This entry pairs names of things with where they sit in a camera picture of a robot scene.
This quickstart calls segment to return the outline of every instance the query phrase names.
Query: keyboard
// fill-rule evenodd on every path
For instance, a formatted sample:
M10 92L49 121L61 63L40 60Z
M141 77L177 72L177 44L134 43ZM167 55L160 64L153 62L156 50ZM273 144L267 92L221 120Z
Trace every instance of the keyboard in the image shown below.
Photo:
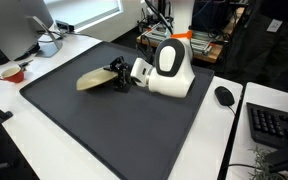
M288 112L246 103L252 139L280 149L288 146Z

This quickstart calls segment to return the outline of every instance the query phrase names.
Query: mug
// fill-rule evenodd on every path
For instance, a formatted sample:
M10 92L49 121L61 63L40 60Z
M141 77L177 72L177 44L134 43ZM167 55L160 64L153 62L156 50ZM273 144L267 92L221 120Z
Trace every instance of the mug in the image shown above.
M24 72L20 67L13 67L5 70L1 76L0 80L10 81L14 83L19 83L24 79Z

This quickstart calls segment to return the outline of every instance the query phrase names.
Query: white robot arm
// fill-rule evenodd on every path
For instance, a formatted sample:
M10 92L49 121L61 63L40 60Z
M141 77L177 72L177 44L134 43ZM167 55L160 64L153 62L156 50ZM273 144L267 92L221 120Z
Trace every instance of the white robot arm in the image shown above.
M152 92L183 98L195 78L191 67L193 52L190 45L192 31L189 26L195 0L170 0L173 7L173 35L162 41L156 49L155 67L137 58L131 77L138 86Z

